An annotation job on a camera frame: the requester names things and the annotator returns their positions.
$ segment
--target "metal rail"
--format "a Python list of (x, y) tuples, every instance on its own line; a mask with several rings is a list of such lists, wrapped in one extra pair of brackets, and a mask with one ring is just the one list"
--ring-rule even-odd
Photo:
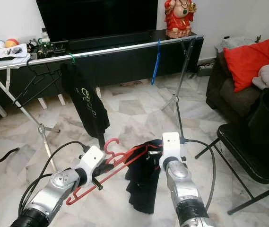
[[(160, 44), (161, 45), (173, 44), (173, 43), (177, 43), (177, 42), (187, 41), (187, 40), (190, 40), (190, 39), (202, 39), (203, 37), (204, 37), (203, 35), (192, 35), (192, 36), (178, 38), (178, 39), (163, 40), (163, 41), (160, 41)], [(158, 45), (158, 41), (151, 42), (151, 43), (145, 43), (145, 44), (137, 44), (137, 45), (131, 45), (131, 46), (116, 47), (116, 48), (99, 50), (99, 51), (76, 53), (76, 54), (73, 54), (73, 57), (76, 58), (76, 59), (77, 58), (85, 58), (85, 57), (103, 55), (103, 54), (108, 54), (108, 53), (116, 53), (116, 52), (123, 52), (123, 51), (142, 49), (142, 48), (152, 47), (152, 46), (157, 46), (157, 45)], [(70, 55), (63, 55), (63, 56), (58, 56), (58, 57), (51, 57), (51, 58), (33, 60), (33, 61), (29, 62), (29, 65), (46, 64), (46, 63), (51, 63), (51, 62), (56, 62), (56, 61), (65, 61), (65, 60), (71, 60), (71, 59), (72, 59), (72, 57)], [(26, 62), (22, 62), (22, 63), (18, 63), (18, 64), (6, 65), (6, 66), (0, 66), (0, 70), (5, 70), (7, 68), (11, 68), (11, 69), (12, 68), (19, 68), (19, 67), (23, 67), (23, 66), (26, 66)]]

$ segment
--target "brown sofa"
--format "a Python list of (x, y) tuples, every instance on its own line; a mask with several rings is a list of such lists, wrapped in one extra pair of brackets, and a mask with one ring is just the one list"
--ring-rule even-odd
[(255, 86), (234, 92), (234, 81), (228, 70), (224, 53), (217, 55), (207, 88), (207, 104), (220, 110), (230, 122), (239, 123), (251, 113), (252, 104), (261, 90)]

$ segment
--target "white wall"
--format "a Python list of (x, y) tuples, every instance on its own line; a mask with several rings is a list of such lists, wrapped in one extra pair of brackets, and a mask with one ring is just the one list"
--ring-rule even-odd
[[(156, 27), (165, 29), (165, 0), (158, 2)], [(191, 24), (192, 30), (205, 35), (201, 59), (214, 57), (216, 55), (214, 46), (226, 35), (231, 37), (247, 35), (251, 38), (262, 35), (262, 40), (269, 38), (268, 0), (194, 0), (194, 2), (198, 11)], [(23, 41), (40, 37), (42, 27), (44, 24), (35, 0), (0, 0), (0, 39), (18, 38)]]

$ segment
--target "tripod stand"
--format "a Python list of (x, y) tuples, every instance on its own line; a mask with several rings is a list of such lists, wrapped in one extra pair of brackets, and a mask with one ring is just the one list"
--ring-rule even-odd
[(183, 52), (185, 54), (185, 60), (184, 60), (183, 66), (182, 66), (181, 78), (180, 78), (180, 81), (178, 83), (176, 92), (175, 92), (175, 94), (173, 94), (172, 98), (162, 108), (162, 110), (164, 110), (170, 103), (174, 103), (174, 102), (176, 103), (178, 123), (179, 123), (180, 131), (181, 131), (181, 138), (180, 138), (181, 143), (184, 143), (184, 136), (183, 136), (183, 131), (182, 131), (182, 120), (181, 120), (180, 108), (179, 108), (179, 105), (178, 105), (178, 103), (179, 103), (179, 93), (180, 93), (180, 90), (181, 90), (181, 87), (182, 87), (182, 82), (183, 82), (185, 73), (186, 73), (187, 68), (188, 68), (189, 60), (190, 60), (190, 57), (191, 57), (191, 54), (192, 54), (192, 49), (194, 47), (194, 43), (195, 43), (196, 38), (190, 38), (189, 40), (190, 40), (190, 42), (189, 42), (189, 46), (188, 46), (187, 49), (185, 48), (185, 45), (183, 44), (183, 41), (181, 41), (182, 49), (183, 49)]
[[(17, 101), (16, 98), (9, 92), (9, 86), (10, 86), (10, 68), (9, 67), (7, 68), (6, 72), (7, 72), (6, 73), (6, 85), (4, 86), (0, 81), (0, 88), (16, 104), (16, 106), (19, 107), (19, 109), (26, 115), (26, 117), (28, 117), (29, 120), (31, 120), (37, 126), (38, 132), (39, 132), (39, 134), (41, 135), (41, 137), (43, 139), (43, 143), (44, 143), (47, 155), (48, 155), (48, 157), (50, 157), (51, 151), (50, 151), (50, 147), (49, 147), (48, 142), (47, 142), (46, 131), (60, 132), (60, 130), (45, 127), (42, 123), (39, 123), (24, 107), (21, 106), (19, 101)], [(52, 165), (52, 168), (53, 168), (54, 172), (56, 172), (57, 168), (55, 166), (55, 163), (54, 163), (53, 159), (51, 159), (51, 165)]]

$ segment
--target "red statue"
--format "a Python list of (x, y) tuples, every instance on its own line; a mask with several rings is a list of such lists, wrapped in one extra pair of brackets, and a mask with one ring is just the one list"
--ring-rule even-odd
[(189, 21), (193, 21), (196, 4), (191, 0), (167, 0), (165, 14), (167, 22), (166, 35), (170, 38), (180, 38), (191, 34)]

